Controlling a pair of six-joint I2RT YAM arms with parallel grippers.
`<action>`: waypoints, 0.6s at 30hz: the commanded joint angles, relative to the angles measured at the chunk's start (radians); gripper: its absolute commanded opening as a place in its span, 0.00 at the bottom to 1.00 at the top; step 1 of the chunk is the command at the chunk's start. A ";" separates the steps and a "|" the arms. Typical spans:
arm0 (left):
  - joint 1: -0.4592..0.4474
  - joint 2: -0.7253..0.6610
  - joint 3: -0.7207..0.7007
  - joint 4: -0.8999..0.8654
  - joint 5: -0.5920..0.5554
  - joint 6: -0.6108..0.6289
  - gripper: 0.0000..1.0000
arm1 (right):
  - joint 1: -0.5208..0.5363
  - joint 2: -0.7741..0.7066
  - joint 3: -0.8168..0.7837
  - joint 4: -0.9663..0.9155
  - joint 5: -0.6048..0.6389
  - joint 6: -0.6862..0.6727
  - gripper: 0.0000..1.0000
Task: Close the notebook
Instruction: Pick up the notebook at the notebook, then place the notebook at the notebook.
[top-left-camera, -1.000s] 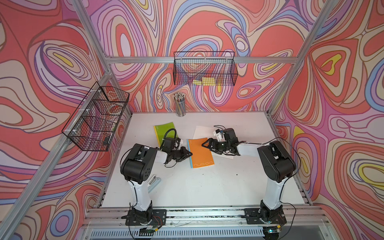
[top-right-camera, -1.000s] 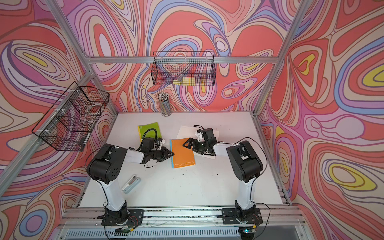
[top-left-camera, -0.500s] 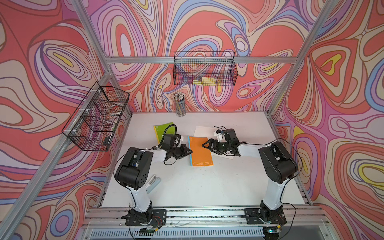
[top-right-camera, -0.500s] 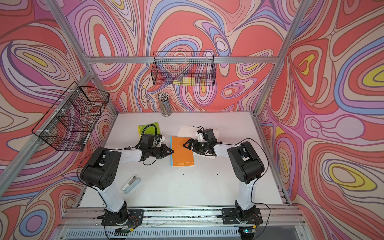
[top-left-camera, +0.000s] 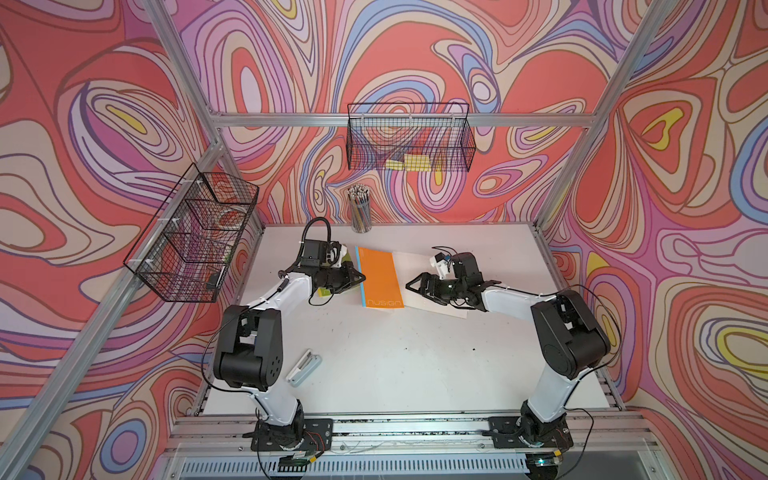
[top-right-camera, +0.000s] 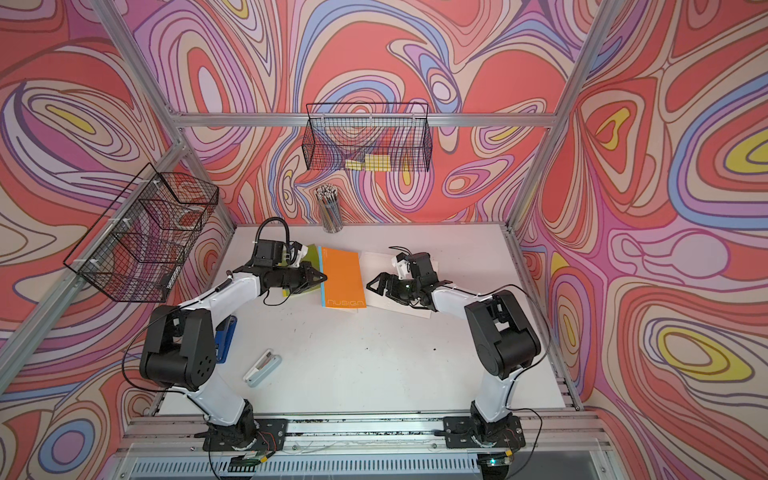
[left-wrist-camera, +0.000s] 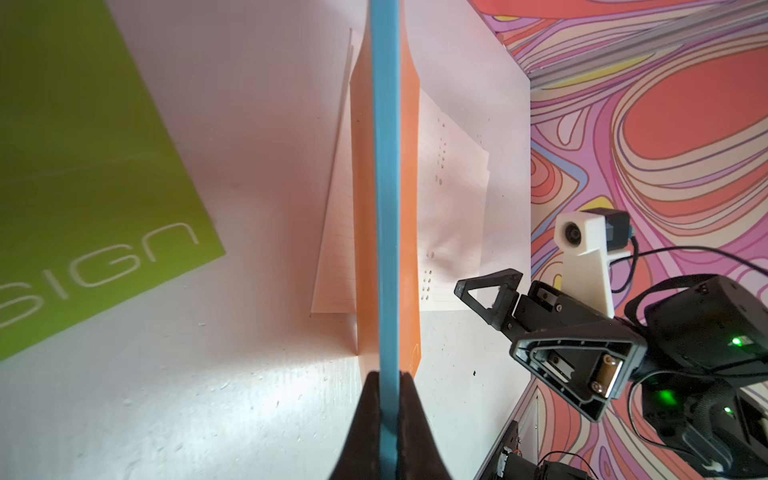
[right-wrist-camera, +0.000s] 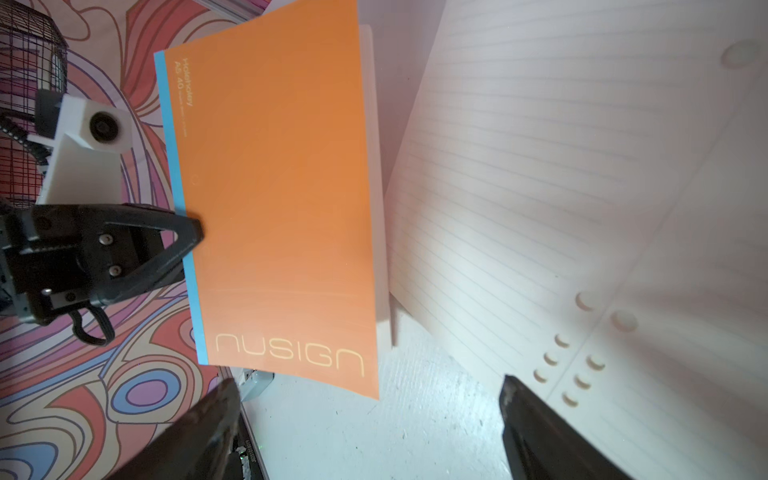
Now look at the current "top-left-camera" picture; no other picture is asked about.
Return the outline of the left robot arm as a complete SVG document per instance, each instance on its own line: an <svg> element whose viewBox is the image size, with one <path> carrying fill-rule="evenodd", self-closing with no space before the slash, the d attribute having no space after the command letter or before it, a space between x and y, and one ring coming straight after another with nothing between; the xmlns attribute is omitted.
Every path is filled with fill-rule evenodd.
<svg viewBox="0 0 768 480"><path fill-rule="evenodd" d="M303 240L297 258L262 297L224 311L212 366L219 383L212 388L250 397L259 419L270 427L301 427L301 402L280 385L283 321L320 290L334 297L364 281L345 245Z"/></svg>

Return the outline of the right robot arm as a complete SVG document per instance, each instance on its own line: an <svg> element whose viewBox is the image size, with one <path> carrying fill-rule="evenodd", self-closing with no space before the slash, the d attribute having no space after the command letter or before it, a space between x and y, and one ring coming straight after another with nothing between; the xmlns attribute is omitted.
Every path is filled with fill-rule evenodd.
<svg viewBox="0 0 768 480"><path fill-rule="evenodd" d="M486 280L470 252L439 253L431 265L433 273L420 273L405 288L440 306L532 322L546 366L521 406L513 434L522 444L539 447L550 434L562 433L574 391L611 349L583 297L572 289L533 293Z"/></svg>

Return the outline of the orange cover notebook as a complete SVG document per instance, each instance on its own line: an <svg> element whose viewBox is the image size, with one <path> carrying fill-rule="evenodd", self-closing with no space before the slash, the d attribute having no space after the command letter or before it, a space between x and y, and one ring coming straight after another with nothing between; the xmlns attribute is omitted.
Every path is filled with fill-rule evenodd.
<svg viewBox="0 0 768 480"><path fill-rule="evenodd" d="M366 277L360 284L362 304L370 309L405 307L391 252L356 247L358 270Z"/></svg>

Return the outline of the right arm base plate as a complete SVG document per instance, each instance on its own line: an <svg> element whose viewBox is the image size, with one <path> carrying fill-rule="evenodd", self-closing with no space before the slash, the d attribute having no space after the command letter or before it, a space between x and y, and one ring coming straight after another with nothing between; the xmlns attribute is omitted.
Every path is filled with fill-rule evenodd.
<svg viewBox="0 0 768 480"><path fill-rule="evenodd" d="M482 435L490 437L496 449L567 451L574 445L565 414L547 423L535 416L496 416L488 423Z"/></svg>

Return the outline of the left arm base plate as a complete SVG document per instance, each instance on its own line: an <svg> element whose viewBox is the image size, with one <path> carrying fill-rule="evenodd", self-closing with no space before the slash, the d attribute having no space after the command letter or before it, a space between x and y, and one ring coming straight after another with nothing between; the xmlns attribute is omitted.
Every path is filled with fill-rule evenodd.
<svg viewBox="0 0 768 480"><path fill-rule="evenodd" d="M331 449L334 421L309 418L302 425L274 426L258 422L250 435L253 452L325 452Z"/></svg>

